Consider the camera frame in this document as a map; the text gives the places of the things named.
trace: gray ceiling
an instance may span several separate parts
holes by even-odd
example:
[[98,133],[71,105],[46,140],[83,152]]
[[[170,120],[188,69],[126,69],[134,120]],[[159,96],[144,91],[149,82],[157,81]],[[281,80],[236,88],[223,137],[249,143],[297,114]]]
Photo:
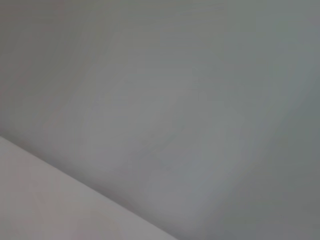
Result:
[[0,133],[180,240],[320,239],[319,0],[0,0]]

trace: ceiling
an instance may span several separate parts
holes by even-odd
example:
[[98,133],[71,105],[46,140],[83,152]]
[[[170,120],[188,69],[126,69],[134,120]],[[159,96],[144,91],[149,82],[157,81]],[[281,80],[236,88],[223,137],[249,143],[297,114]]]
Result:
[[0,134],[179,240],[319,239],[319,12],[1,0]]

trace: white surface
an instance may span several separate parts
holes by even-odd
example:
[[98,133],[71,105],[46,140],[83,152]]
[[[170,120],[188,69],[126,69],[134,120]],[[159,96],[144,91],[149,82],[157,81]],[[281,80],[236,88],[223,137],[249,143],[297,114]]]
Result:
[[0,137],[1,240],[174,240]]
[[5,2],[5,138],[181,240],[313,232],[319,0]]

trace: white wall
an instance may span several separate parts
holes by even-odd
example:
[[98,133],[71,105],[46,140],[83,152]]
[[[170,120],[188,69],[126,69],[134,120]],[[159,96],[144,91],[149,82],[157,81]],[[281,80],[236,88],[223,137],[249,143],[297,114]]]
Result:
[[1,240],[174,240],[0,137]]

